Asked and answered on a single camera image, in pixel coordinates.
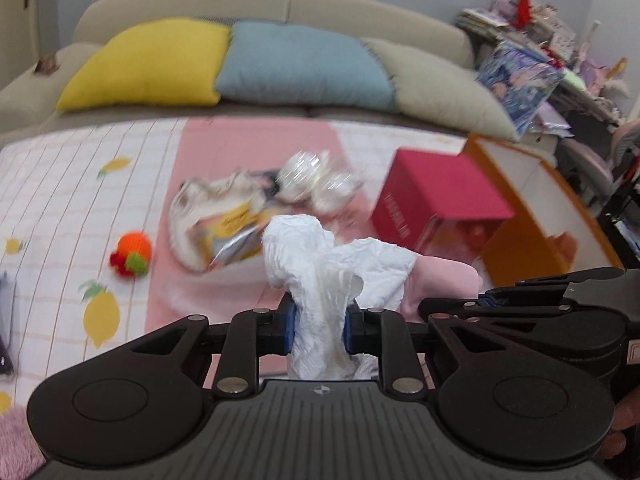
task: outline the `pink chair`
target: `pink chair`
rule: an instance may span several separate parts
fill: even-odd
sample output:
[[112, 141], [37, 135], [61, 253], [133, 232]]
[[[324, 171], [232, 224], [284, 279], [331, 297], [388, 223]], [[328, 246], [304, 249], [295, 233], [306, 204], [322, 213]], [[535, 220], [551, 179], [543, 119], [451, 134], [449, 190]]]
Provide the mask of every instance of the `pink chair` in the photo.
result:
[[564, 139], [561, 145], [580, 175], [585, 187], [598, 202], [606, 202], [617, 188], [612, 170], [620, 165], [622, 158], [631, 150], [640, 137], [640, 120], [620, 126], [611, 135], [611, 152], [603, 160], [589, 146], [574, 139]]

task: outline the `orange knitted toy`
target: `orange knitted toy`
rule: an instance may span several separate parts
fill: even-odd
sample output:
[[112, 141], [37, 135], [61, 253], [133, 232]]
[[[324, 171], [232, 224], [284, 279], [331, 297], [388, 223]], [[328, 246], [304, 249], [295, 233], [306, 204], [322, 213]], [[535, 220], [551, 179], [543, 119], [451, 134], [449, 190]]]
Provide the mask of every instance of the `orange knitted toy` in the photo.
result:
[[151, 241], [142, 231], [131, 231], [118, 241], [109, 263], [121, 276], [144, 276], [151, 263]]

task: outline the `orange ball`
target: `orange ball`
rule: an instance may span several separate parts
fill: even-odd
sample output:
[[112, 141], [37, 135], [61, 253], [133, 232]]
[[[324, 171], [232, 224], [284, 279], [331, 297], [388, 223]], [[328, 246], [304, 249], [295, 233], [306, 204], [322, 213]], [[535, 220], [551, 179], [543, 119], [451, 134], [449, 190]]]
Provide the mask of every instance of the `orange ball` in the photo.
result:
[[136, 253], [149, 262], [151, 261], [151, 241], [142, 231], [131, 231], [118, 241], [116, 252], [122, 256]]

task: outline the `silver bolt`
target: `silver bolt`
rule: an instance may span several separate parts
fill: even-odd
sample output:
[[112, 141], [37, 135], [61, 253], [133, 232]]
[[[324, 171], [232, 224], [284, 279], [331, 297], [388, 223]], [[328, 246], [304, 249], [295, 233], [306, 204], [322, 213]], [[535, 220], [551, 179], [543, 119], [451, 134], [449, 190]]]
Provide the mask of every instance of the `silver bolt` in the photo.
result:
[[216, 386], [226, 394], [241, 394], [249, 387], [249, 383], [240, 377], [226, 377], [220, 379]]
[[391, 386], [396, 392], [407, 395], [416, 394], [424, 388], [422, 381], [413, 377], [396, 379]]

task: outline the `red box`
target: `red box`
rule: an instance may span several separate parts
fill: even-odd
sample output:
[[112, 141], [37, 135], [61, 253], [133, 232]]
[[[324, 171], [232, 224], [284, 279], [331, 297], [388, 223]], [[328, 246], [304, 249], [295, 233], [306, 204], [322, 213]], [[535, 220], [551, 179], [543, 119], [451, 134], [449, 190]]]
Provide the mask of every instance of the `red box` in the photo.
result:
[[385, 242], [470, 264], [512, 216], [465, 154], [398, 150], [371, 220]]

